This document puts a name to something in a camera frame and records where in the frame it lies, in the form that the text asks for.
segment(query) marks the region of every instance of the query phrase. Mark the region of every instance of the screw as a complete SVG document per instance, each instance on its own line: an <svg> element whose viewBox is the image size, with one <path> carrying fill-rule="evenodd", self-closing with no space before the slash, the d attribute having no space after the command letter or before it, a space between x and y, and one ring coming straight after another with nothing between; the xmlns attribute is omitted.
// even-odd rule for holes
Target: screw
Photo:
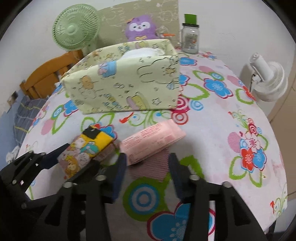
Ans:
<svg viewBox="0 0 296 241"><path fill-rule="evenodd" d="M97 176L96 176L96 180L97 180L97 181L104 181L104 180L106 180L106 178L107 178L107 177L106 177L105 175L97 175Z"/></svg>
<svg viewBox="0 0 296 241"><path fill-rule="evenodd" d="M71 188L73 186L73 183L72 182L65 182L64 184L63 184L63 187L64 188Z"/></svg>
<svg viewBox="0 0 296 241"><path fill-rule="evenodd" d="M224 182L222 185L223 185L224 187L226 187L226 188L231 188L231 187L232 187L232 185L231 185L230 182Z"/></svg>
<svg viewBox="0 0 296 241"><path fill-rule="evenodd" d="M198 181L200 179L200 177L198 175L190 175L189 179L192 181Z"/></svg>
<svg viewBox="0 0 296 241"><path fill-rule="evenodd" d="M25 202L23 202L22 205L21 205L21 208L22 209L26 209L27 208L27 204Z"/></svg>

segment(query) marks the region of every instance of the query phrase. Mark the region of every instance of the wooden chair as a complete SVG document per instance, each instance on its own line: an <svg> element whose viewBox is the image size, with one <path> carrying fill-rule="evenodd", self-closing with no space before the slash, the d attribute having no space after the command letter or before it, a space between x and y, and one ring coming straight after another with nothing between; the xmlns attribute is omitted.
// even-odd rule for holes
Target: wooden chair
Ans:
<svg viewBox="0 0 296 241"><path fill-rule="evenodd" d="M63 75L70 69L70 65L78 63L82 58L82 51L78 50L47 61L38 67L26 82L20 84L21 90L32 99L50 96L56 88L54 84L59 82L56 73Z"/></svg>

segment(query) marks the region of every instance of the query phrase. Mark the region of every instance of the tablecloth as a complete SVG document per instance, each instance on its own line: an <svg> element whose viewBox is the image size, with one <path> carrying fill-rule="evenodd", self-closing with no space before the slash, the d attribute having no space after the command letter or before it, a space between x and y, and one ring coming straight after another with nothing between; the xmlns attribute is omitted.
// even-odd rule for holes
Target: tablecloth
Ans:
<svg viewBox="0 0 296 241"><path fill-rule="evenodd" d="M33 121L19 152L19 156L29 150L49 153L71 143L90 124L121 141L172 118L186 137L142 165L127 168L118 200L106 207L113 240L183 239L189 204L176 198L168 172L170 152L208 182L231 182L263 230L287 207L287 181L278 143L243 82L210 52L179 52L179 62L181 86L175 110L82 115L60 85ZM117 156L114 153L104 163L114 163ZM42 170L26 193L31 199L54 194L64 176L59 165ZM209 240L213 240L213 203L209 215Z"/></svg>

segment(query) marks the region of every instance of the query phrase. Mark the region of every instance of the plaid fabric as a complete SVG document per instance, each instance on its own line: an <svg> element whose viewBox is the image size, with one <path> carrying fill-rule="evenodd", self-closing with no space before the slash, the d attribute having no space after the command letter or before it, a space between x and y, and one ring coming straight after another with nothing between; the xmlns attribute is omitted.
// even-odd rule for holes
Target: plaid fabric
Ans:
<svg viewBox="0 0 296 241"><path fill-rule="evenodd" d="M40 109L45 104L46 99L31 100L24 96L15 115L15 140L19 146L22 145L26 134Z"/></svg>

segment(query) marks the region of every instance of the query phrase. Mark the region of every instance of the pink tissue pack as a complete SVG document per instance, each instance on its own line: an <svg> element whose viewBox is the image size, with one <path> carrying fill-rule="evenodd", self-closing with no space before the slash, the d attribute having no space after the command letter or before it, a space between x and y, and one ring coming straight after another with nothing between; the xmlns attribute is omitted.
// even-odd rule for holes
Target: pink tissue pack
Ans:
<svg viewBox="0 0 296 241"><path fill-rule="evenodd" d="M120 151L127 155L127 165L135 164L160 152L186 135L172 120L149 126L120 143Z"/></svg>

